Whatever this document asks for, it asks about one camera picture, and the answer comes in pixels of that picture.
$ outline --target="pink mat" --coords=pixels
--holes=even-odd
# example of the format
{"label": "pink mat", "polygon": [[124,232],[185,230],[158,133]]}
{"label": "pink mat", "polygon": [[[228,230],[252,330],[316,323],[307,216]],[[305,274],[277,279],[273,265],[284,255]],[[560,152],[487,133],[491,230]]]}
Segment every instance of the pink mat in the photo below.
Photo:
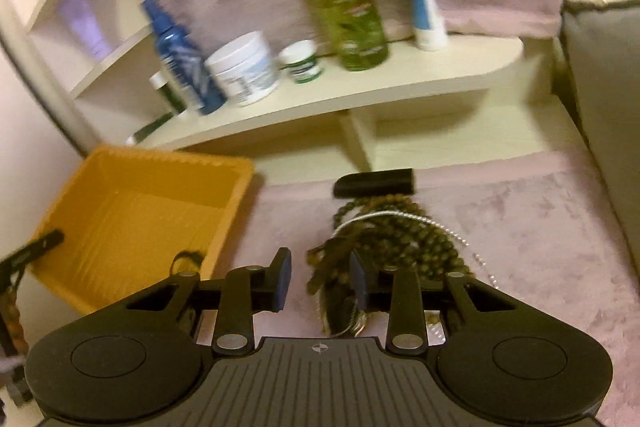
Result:
{"label": "pink mat", "polygon": [[[416,173],[416,201],[459,231],[487,262],[500,289],[586,331],[609,351],[614,380],[598,418],[637,427],[640,418],[640,298],[623,234],[598,173],[578,152],[540,153]],[[293,254],[293,279],[279,314],[255,317],[257,337],[321,336],[305,292],[305,252],[330,234],[340,206],[332,182],[264,188],[233,266],[268,264],[278,247]],[[469,266],[474,268],[468,252]],[[384,316],[364,335],[385,331]]]}

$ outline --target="orange plastic bin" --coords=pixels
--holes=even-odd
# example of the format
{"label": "orange plastic bin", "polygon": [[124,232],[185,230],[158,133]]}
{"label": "orange plastic bin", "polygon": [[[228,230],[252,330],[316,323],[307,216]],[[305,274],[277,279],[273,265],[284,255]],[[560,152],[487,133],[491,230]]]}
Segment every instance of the orange plastic bin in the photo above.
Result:
{"label": "orange plastic bin", "polygon": [[33,273],[85,314],[165,279],[182,250],[205,255],[208,279],[253,172],[244,158],[102,146],[42,220],[38,235],[65,240]]}

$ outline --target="blue and white tube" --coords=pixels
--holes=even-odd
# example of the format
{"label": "blue and white tube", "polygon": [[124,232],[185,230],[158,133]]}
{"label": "blue and white tube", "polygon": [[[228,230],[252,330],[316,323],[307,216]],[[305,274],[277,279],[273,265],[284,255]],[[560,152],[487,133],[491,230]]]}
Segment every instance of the blue and white tube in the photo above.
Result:
{"label": "blue and white tube", "polygon": [[436,0],[413,0],[413,3],[416,46],[428,52],[444,48],[449,39]]}

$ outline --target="purple tube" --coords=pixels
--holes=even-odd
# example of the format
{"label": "purple tube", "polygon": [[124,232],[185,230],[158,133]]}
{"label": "purple tube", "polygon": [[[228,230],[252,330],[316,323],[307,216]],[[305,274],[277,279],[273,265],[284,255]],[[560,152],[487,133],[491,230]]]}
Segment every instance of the purple tube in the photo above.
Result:
{"label": "purple tube", "polygon": [[100,62],[114,51],[98,26],[89,0],[62,0],[56,11],[95,60]]}

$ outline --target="pearl strand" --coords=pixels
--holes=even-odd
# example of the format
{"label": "pearl strand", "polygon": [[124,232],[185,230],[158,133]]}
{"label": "pearl strand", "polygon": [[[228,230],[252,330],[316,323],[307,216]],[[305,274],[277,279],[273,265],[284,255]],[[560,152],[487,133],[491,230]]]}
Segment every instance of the pearl strand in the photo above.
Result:
{"label": "pearl strand", "polygon": [[[369,219],[371,217],[379,217],[379,216],[404,217],[405,219],[413,219],[414,221],[420,221],[422,223],[426,223],[427,225],[431,225],[432,227],[436,227],[442,230],[443,232],[447,233],[450,237],[453,237],[465,248],[470,248],[469,242],[466,239],[464,239],[461,235],[457,234],[456,232],[453,232],[453,230],[448,229],[441,223],[434,221],[430,217],[418,216],[417,214],[409,214],[408,212],[401,212],[400,210],[378,210],[376,212],[370,212],[369,214],[362,214],[361,216],[352,217],[351,219],[348,219],[341,225],[338,225],[338,227],[334,230],[332,237],[335,237],[336,235],[338,235],[340,230],[350,225],[351,223],[354,223],[356,221],[362,221],[364,219]],[[484,261],[482,256],[478,252],[474,252],[472,254],[472,258],[476,262],[476,264],[478,264],[478,266],[481,267],[484,273],[486,274],[487,279],[489,279],[489,284],[495,289],[498,289],[498,281],[495,278],[495,275],[489,272],[489,270],[487,269],[486,262]],[[442,333],[441,329],[437,327],[437,325],[428,324],[428,328],[431,331],[431,333],[433,333],[439,340],[443,342],[445,341],[445,336]]]}

